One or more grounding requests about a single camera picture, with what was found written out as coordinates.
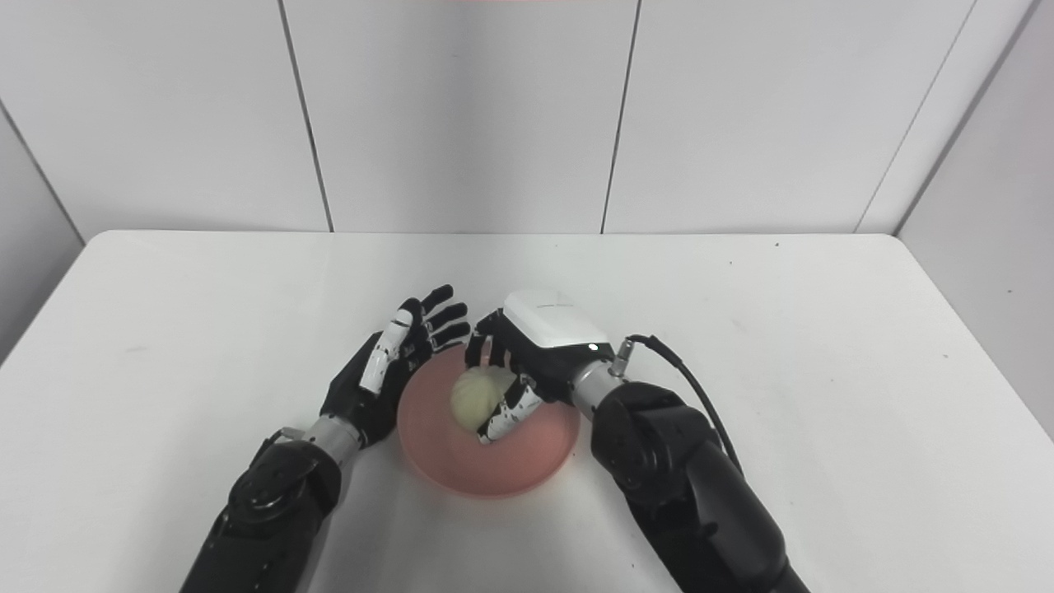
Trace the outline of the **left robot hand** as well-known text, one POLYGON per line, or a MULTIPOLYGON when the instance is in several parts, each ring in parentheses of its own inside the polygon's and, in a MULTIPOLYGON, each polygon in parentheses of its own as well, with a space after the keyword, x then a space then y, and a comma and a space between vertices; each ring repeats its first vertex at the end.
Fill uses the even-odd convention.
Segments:
POLYGON ((403 391, 415 372, 469 337, 467 314, 449 284, 403 301, 331 380, 321 416, 351 424, 362 447, 383 441, 395 428, 403 391))

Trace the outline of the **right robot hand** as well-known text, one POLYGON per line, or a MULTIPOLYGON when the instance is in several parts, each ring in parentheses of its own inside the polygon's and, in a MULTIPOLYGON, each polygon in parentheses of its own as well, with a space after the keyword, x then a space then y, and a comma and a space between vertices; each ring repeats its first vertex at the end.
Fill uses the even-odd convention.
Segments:
POLYGON ((497 367, 515 379, 501 391, 501 400, 479 424, 479 442, 497 442, 543 403, 564 403, 590 417, 618 381, 603 380, 605 390, 582 394, 592 372, 609 371, 616 350, 600 327, 563 292, 519 290, 503 305, 484 316, 464 350, 467 368, 497 367))

